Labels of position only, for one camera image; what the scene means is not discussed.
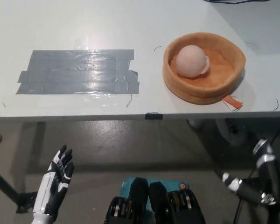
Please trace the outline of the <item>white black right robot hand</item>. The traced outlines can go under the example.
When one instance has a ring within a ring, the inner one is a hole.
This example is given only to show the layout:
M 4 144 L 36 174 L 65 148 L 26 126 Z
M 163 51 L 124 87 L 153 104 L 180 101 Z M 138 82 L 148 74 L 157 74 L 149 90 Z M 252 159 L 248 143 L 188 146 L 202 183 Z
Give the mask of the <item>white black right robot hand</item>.
M 253 149 L 258 171 L 259 190 L 247 181 L 233 177 L 227 172 L 216 170 L 227 188 L 246 202 L 263 206 L 268 211 L 268 223 L 280 224 L 280 169 L 276 156 L 267 140 L 261 139 Z

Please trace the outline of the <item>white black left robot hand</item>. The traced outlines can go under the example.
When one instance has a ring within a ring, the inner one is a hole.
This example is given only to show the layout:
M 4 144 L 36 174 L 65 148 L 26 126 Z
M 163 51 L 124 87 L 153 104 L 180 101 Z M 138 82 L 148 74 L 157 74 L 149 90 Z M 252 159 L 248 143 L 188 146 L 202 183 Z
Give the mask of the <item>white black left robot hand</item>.
M 52 159 L 37 192 L 33 212 L 48 215 L 53 222 L 57 218 L 74 172 L 72 157 L 72 150 L 67 150 L 67 146 L 63 145 Z

